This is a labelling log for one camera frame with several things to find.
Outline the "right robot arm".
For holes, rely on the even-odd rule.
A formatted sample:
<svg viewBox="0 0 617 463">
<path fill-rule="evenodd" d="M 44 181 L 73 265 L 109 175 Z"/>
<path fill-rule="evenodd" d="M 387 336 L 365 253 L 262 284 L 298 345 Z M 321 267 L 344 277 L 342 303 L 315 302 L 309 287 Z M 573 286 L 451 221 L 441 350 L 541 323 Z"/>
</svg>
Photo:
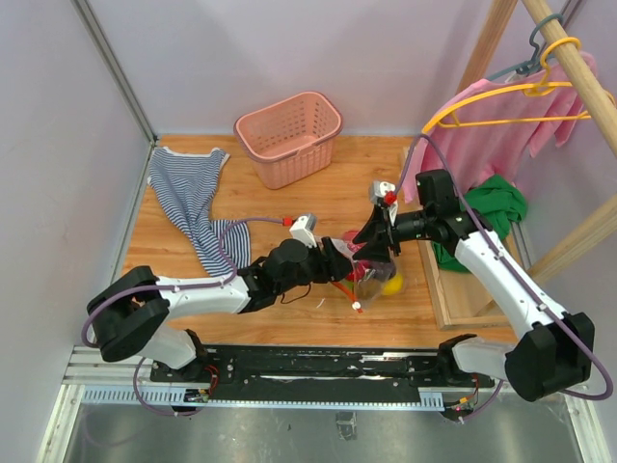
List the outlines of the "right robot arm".
<svg viewBox="0 0 617 463">
<path fill-rule="evenodd" d="M 446 355 L 437 374 L 457 386 L 471 373 L 508 382 L 527 401 L 564 392 L 588 380 L 595 327 L 585 313 L 571 314 L 550 298 L 503 247 L 490 225 L 462 205 L 445 170 L 416 177 L 421 208 L 397 210 L 395 186 L 374 181 L 373 211 L 354 238 L 356 260 L 389 262 L 405 241 L 444 246 L 490 293 L 506 315 L 517 343 L 488 342 L 465 335 L 442 343 Z"/>
</svg>

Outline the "clear zip top bag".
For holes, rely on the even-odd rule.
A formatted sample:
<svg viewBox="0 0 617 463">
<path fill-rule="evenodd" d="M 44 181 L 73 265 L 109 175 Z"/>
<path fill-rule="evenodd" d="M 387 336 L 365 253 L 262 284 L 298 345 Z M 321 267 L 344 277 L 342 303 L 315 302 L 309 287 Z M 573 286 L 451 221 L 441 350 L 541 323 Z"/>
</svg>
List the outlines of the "clear zip top bag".
<svg viewBox="0 0 617 463">
<path fill-rule="evenodd" d="M 350 259 L 352 265 L 352 271 L 340 282 L 334 282 L 333 286 L 345 295 L 356 313 L 362 313 L 379 297 L 402 292 L 405 283 L 396 259 L 390 262 L 353 260 L 353 255 L 362 247 L 362 244 L 353 243 L 357 233 L 356 230 L 346 231 L 340 239 L 333 240 L 336 248 Z"/>
</svg>

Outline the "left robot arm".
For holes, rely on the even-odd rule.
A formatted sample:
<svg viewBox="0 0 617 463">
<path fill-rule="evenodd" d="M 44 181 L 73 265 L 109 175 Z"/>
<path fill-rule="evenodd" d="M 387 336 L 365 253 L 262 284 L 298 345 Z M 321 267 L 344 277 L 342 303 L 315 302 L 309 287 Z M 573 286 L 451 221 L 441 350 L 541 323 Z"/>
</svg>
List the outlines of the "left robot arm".
<svg viewBox="0 0 617 463">
<path fill-rule="evenodd" d="M 105 362 L 142 356 L 193 382 L 206 370 L 201 343 L 193 332 L 171 328 L 169 321 L 207 313 L 254 313 L 297 286 L 339 282 L 351 271 L 348 250 L 329 237 L 316 247 L 288 238 L 268 256 L 224 277 L 157 277 L 150 267 L 138 266 L 91 300 L 88 328 Z"/>
</svg>

